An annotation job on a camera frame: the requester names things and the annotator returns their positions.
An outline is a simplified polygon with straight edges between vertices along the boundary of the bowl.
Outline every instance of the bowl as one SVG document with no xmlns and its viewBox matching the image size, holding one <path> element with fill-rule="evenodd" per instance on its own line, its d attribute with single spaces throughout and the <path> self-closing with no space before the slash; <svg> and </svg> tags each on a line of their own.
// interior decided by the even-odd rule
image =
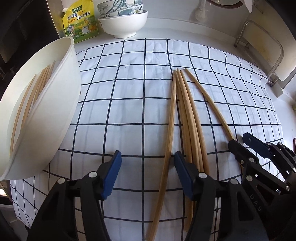
<svg viewBox="0 0 296 241">
<path fill-rule="evenodd" d="M 143 0 L 110 0 L 97 5 L 100 15 L 109 14 L 120 9 L 141 5 Z"/>
<path fill-rule="evenodd" d="M 31 107 L 22 128 L 10 144 L 22 99 L 30 82 L 47 65 L 56 61 L 54 71 Z M 41 172 L 54 157 L 73 118 L 81 88 L 81 76 L 74 40 L 64 37 L 35 53 L 16 73 L 0 101 L 0 180 L 25 179 Z M 17 126 L 22 122 L 22 114 Z"/>
<path fill-rule="evenodd" d="M 139 14 L 139 13 L 143 12 L 143 8 L 144 8 L 144 4 L 124 8 L 119 11 L 115 11 L 115 12 L 111 12 L 106 15 L 103 15 L 100 17 L 100 19 L 108 18 L 108 17 L 115 17 L 115 16 L 129 15 L 129 14 Z"/>
<path fill-rule="evenodd" d="M 99 19 L 102 29 L 117 39 L 129 38 L 144 27 L 148 12 Z"/>
</svg>

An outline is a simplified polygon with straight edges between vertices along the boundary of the checkered tablecloth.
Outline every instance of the checkered tablecloth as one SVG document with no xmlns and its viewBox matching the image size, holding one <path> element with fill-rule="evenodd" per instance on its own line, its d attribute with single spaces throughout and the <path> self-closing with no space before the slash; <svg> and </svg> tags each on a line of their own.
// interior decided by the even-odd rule
<svg viewBox="0 0 296 241">
<path fill-rule="evenodd" d="M 245 132 L 264 142 L 277 143 L 283 139 L 280 122 L 265 90 L 265 74 L 229 53 L 183 41 L 136 39 L 89 46 L 77 57 L 81 95 L 59 150 L 39 175 L 11 181 L 16 215 L 28 227 L 59 177 L 82 178 L 120 150 L 122 166 L 114 189 L 101 203 L 105 223 L 113 241 L 145 239 L 157 201 L 172 71 L 177 67 L 188 68 L 198 77 L 240 143 Z M 211 176 L 240 181 L 241 172 L 228 151 L 221 124 L 195 84 L 188 83 L 202 124 Z M 184 152 L 179 112 L 177 102 L 173 153 Z M 260 164 L 283 180 L 268 159 L 260 158 Z M 76 201 L 78 235 L 85 240 L 80 201 Z M 171 160 L 156 241 L 185 239 L 184 204 Z M 217 238 L 219 217 L 217 200 L 211 240 Z"/>
</svg>

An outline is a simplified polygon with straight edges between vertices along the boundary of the yellow seasoning packet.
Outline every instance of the yellow seasoning packet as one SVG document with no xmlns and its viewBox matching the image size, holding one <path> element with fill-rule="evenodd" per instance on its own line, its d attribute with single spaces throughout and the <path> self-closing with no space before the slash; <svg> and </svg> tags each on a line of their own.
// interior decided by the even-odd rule
<svg viewBox="0 0 296 241">
<path fill-rule="evenodd" d="M 97 36 L 92 0 L 78 0 L 73 3 L 63 17 L 63 24 L 66 36 L 73 37 L 74 43 Z"/>
</svg>

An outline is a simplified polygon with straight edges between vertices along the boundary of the brand logo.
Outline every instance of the brand logo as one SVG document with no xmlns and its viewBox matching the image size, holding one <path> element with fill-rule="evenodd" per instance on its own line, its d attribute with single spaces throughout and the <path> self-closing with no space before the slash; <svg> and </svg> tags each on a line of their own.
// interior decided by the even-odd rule
<svg viewBox="0 0 296 241">
<path fill-rule="evenodd" d="M 72 12 L 75 13 L 75 12 L 79 12 L 80 10 L 82 10 L 82 5 L 80 5 L 79 7 L 73 8 Z"/>
</svg>

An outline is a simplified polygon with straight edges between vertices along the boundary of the stack of bowls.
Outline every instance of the stack of bowls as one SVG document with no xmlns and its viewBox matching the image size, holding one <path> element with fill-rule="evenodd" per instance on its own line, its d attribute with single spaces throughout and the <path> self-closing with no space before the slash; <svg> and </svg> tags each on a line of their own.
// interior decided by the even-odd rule
<svg viewBox="0 0 296 241">
<path fill-rule="evenodd" d="M 103 30 L 115 38 L 128 38 L 136 34 L 147 21 L 143 0 L 109 0 L 97 5 Z"/>
</svg>

